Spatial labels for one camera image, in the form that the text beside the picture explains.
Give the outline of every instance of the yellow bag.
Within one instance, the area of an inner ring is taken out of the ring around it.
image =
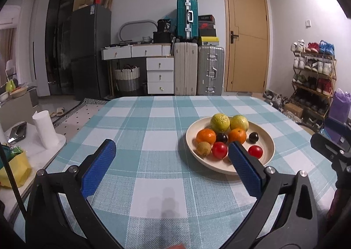
[[[26,182],[32,167],[30,166],[26,151],[23,151],[21,154],[15,156],[10,162],[10,168],[15,177],[17,187],[21,187]],[[0,185],[4,187],[11,188],[10,180],[8,179],[5,167],[0,169]]]

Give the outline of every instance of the teal suitcase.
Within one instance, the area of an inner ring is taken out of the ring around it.
[[[177,0],[177,38],[197,42],[199,12],[197,0]]]

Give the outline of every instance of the slipper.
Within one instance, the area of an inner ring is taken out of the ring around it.
[[[56,110],[56,116],[63,116],[64,115],[64,107],[59,107]]]

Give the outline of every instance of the metal screw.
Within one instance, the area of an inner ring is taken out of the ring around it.
[[[302,177],[306,177],[306,176],[307,176],[307,172],[304,171],[304,170],[299,171],[299,174],[300,174]]]
[[[68,168],[68,171],[69,171],[70,173],[75,173],[75,172],[78,171],[78,166],[76,166],[76,165],[70,166],[70,167]]]
[[[42,175],[44,175],[44,173],[45,173],[45,170],[40,169],[40,170],[38,170],[38,172],[36,172],[36,175],[37,176],[42,176]]]
[[[275,168],[269,166],[269,167],[266,168],[266,172],[268,174],[274,174],[276,172],[276,170],[275,170]]]

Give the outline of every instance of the door frame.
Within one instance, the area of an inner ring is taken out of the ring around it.
[[[267,64],[266,64],[266,76],[264,82],[264,90],[267,87],[267,77],[269,68],[269,55],[270,55],[270,28],[269,28],[269,14],[268,14],[268,3],[264,0],[266,4],[266,15],[267,15]],[[230,25],[229,25],[229,1],[224,0],[225,5],[225,63],[224,63],[224,90],[227,92],[228,85],[228,67],[229,67],[229,48],[230,48]]]

